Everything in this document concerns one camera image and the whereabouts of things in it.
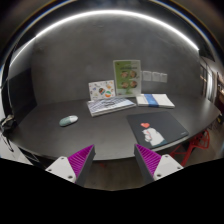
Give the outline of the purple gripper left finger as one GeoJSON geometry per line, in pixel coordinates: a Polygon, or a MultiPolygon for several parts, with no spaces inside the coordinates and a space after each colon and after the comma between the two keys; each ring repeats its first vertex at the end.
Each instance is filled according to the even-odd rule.
{"type": "Polygon", "coordinates": [[[90,145],[69,157],[59,157],[46,171],[83,187],[94,156],[95,146],[90,145]]]}

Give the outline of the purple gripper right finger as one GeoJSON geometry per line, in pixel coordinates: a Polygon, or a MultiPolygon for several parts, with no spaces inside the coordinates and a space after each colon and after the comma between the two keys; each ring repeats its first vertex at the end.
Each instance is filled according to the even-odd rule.
{"type": "Polygon", "coordinates": [[[134,145],[134,155],[145,184],[164,178],[183,168],[169,154],[159,155],[139,144],[134,145]]]}

